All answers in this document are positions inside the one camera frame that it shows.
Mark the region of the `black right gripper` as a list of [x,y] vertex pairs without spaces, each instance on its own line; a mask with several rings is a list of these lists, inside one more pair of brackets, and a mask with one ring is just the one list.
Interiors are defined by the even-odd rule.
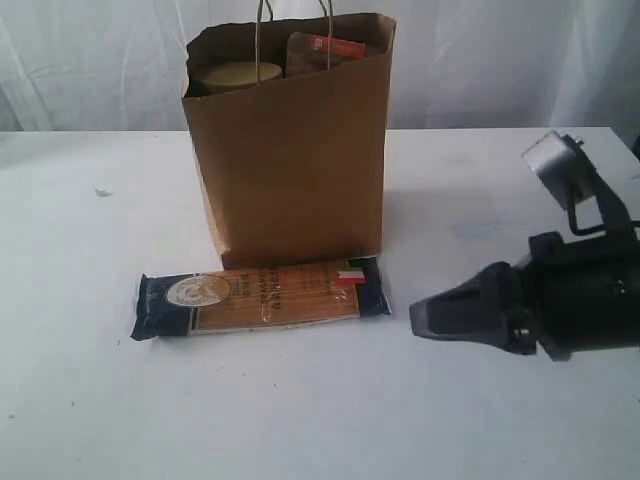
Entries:
[[633,232],[571,243],[546,232],[528,243],[530,258],[521,273],[531,312],[519,272],[497,262],[411,304],[413,334],[516,355],[535,354],[537,341],[554,361],[639,345],[639,240]]

